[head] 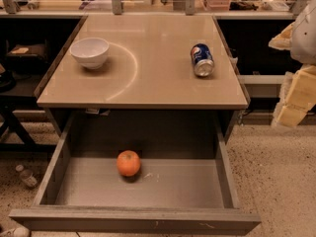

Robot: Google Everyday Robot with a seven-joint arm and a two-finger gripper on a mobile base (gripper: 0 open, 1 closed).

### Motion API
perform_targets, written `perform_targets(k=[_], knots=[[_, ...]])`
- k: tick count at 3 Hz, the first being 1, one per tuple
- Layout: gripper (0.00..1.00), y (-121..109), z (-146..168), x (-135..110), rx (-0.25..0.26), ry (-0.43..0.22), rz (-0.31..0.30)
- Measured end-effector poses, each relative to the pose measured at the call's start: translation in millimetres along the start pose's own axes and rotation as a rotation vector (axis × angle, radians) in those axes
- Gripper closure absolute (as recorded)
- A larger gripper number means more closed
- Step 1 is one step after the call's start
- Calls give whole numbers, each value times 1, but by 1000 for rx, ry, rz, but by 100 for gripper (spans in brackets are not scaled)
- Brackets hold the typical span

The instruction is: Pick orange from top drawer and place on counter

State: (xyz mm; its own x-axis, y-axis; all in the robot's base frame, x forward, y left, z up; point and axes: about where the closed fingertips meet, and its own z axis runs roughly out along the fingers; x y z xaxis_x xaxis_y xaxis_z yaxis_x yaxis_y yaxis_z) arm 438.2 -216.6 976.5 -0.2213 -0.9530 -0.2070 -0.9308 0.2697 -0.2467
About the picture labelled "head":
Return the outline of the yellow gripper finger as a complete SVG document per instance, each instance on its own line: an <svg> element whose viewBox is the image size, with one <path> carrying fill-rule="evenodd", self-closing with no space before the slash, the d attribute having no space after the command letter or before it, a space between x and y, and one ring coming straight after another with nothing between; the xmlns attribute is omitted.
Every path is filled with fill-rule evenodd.
<svg viewBox="0 0 316 237"><path fill-rule="evenodd" d="M303 64L295 73L286 72L279 90L272 126L296 127L316 105L316 66Z"/></svg>
<svg viewBox="0 0 316 237"><path fill-rule="evenodd" d="M293 24L289 24L277 36L269 41L269 47L277 50L290 50L291 49L291 36Z"/></svg>

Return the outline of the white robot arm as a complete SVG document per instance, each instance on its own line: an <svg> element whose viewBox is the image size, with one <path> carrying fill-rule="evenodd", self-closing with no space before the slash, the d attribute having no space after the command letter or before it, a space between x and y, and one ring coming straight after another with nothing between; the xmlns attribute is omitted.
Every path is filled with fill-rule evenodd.
<svg viewBox="0 0 316 237"><path fill-rule="evenodd" d="M272 126L293 128L316 106L316 0L308 0L295 21L270 40L269 47L288 50L302 64L295 73L285 73L273 113Z"/></svg>

